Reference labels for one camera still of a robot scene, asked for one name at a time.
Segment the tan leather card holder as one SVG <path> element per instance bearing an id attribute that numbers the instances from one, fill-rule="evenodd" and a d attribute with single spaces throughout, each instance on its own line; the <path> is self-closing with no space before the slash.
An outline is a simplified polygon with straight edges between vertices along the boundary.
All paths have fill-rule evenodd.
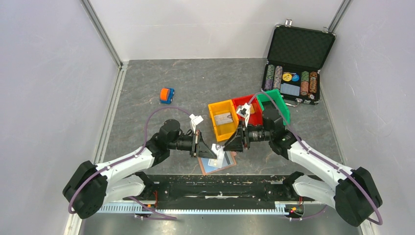
<path id="1" fill-rule="evenodd" d="M 223 158 L 214 160 L 199 158 L 199 166 L 201 168 L 202 174 L 204 176 L 213 174 L 215 172 L 230 168 L 236 165 L 235 160 L 236 152 L 226 152 L 223 155 Z"/>

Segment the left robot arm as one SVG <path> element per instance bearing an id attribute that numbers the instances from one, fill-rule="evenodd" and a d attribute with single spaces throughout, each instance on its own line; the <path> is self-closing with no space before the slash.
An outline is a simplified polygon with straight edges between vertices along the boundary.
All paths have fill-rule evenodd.
<path id="1" fill-rule="evenodd" d="M 143 171 L 162 163 L 171 150 L 187 151 L 195 158 L 217 158 L 201 131 L 190 129 L 183 133 L 177 120 L 168 119 L 135 151 L 100 164 L 81 163 L 62 192 L 69 212 L 86 219 L 113 201 L 130 196 L 149 199 L 154 193 L 153 182 Z"/>

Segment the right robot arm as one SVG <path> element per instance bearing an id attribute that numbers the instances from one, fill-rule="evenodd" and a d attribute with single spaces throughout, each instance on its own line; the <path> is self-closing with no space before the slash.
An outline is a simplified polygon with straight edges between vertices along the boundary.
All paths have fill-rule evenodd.
<path id="1" fill-rule="evenodd" d="M 354 227 L 365 220 L 382 225 L 379 208 L 383 201 L 367 169 L 353 169 L 318 152 L 284 124 L 285 119 L 277 109 L 263 111 L 262 125 L 248 123 L 250 111 L 247 107 L 240 107 L 236 113 L 241 120 L 226 141 L 225 151 L 243 152 L 253 142 L 266 141 L 274 153 L 318 177 L 315 180 L 301 172 L 292 173 L 282 187 L 287 199 L 306 197 L 324 203 Z"/>

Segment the card in yellow bin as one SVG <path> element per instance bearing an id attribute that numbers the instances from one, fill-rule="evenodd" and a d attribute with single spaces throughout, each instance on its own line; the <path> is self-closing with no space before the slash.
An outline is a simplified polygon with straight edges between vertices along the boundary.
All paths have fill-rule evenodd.
<path id="1" fill-rule="evenodd" d="M 217 114 L 214 116 L 214 121 L 216 126 L 233 123 L 233 117 L 230 112 Z"/>

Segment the card in red bin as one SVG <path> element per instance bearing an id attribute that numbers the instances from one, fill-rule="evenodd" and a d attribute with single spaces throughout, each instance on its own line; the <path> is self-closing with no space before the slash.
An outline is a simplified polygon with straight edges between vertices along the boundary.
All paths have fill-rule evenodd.
<path id="1" fill-rule="evenodd" d="M 250 114 L 254 114 L 255 113 L 255 108 L 253 106 L 253 104 L 250 104 Z"/>

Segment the light blue card deck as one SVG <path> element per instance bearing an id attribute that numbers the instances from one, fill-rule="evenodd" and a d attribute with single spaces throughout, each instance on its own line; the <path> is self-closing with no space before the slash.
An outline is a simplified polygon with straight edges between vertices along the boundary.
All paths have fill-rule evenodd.
<path id="1" fill-rule="evenodd" d="M 292 96 L 299 96 L 300 86 L 296 86 L 296 85 L 292 85 L 292 84 L 288 84 L 288 83 L 283 83 L 283 84 L 281 84 L 280 92 L 282 94 L 288 94 L 288 95 L 292 95 Z"/>

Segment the yellow plastic bin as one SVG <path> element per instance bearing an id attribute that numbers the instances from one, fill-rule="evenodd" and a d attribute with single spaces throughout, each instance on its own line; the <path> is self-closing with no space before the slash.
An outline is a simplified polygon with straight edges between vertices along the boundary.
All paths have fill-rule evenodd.
<path id="1" fill-rule="evenodd" d="M 239 122 L 232 100 L 211 103 L 208 110 L 216 140 L 227 141 L 236 131 Z"/>

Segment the red plastic bin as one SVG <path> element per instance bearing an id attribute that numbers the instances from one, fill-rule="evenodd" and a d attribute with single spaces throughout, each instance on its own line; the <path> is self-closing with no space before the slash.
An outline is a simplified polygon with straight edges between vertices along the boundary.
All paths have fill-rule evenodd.
<path id="1" fill-rule="evenodd" d="M 250 94 L 246 96 L 233 98 L 232 103 L 233 103 L 234 109 L 237 110 L 240 106 L 243 106 L 245 103 L 248 103 L 250 99 L 252 98 L 252 96 L 253 95 Z M 251 124 L 254 126 L 263 124 L 262 108 L 260 107 L 259 102 L 256 98 L 250 104 L 250 118 L 249 118 L 248 124 Z"/>

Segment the green plastic bin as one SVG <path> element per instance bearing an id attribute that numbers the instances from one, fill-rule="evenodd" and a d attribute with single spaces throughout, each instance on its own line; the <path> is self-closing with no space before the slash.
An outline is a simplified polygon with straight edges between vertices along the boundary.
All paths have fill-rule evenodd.
<path id="1" fill-rule="evenodd" d="M 264 111 L 267 108 L 272 108 L 272 109 L 275 108 L 275 106 L 273 105 L 271 101 L 272 99 L 274 103 L 276 104 L 276 106 L 278 107 L 279 113 L 282 114 L 282 116 L 285 118 L 288 124 L 290 124 L 291 122 L 290 111 L 285 101 L 283 100 L 279 90 L 270 90 L 270 91 L 266 91 L 265 93 L 267 95 L 263 93 L 258 93 L 258 95 L 256 96 L 256 99 L 258 100 L 259 105 L 262 108 L 262 110 Z"/>

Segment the blue orange toy car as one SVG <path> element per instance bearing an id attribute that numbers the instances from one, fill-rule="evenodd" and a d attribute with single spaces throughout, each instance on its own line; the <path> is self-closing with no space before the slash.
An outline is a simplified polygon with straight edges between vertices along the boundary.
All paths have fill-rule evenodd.
<path id="1" fill-rule="evenodd" d="M 175 90 L 173 88 L 162 88 L 160 92 L 160 103 L 171 104 Z"/>

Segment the yellow dealer chip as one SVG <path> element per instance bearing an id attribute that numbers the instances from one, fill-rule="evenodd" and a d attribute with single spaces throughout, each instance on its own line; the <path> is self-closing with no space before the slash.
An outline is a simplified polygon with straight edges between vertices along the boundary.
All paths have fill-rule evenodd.
<path id="1" fill-rule="evenodd" d="M 286 72 L 282 75 L 282 80 L 286 81 L 286 82 L 289 82 L 289 81 L 292 80 L 292 77 L 293 77 L 293 75 L 291 73 Z"/>

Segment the blue dealer chip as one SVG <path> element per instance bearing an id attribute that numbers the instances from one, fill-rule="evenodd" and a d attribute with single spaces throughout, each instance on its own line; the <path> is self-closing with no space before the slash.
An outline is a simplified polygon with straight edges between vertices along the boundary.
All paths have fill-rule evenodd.
<path id="1" fill-rule="evenodd" d="M 292 75 L 292 81 L 293 82 L 298 82 L 299 80 L 300 80 L 300 76 L 298 74 Z"/>

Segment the black poker chip case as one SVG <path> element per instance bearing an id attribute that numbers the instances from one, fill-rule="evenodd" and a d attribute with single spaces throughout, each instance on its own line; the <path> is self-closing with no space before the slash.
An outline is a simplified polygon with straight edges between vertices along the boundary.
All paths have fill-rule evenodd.
<path id="1" fill-rule="evenodd" d="M 316 105 L 320 102 L 320 72 L 335 42 L 332 32 L 277 24 L 264 68 L 261 90 L 279 90 L 281 84 L 300 86 L 299 96 L 280 94 L 286 100 Z M 298 74 L 298 82 L 283 81 L 286 72 Z"/>

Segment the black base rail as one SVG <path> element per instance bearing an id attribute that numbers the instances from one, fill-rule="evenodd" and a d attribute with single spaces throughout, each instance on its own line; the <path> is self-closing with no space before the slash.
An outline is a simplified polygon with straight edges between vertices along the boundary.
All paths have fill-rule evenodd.
<path id="1" fill-rule="evenodd" d="M 155 201 L 157 209 L 168 210 L 272 209 L 275 202 L 300 201 L 285 179 L 285 175 L 147 175 L 147 185 L 136 199 Z"/>

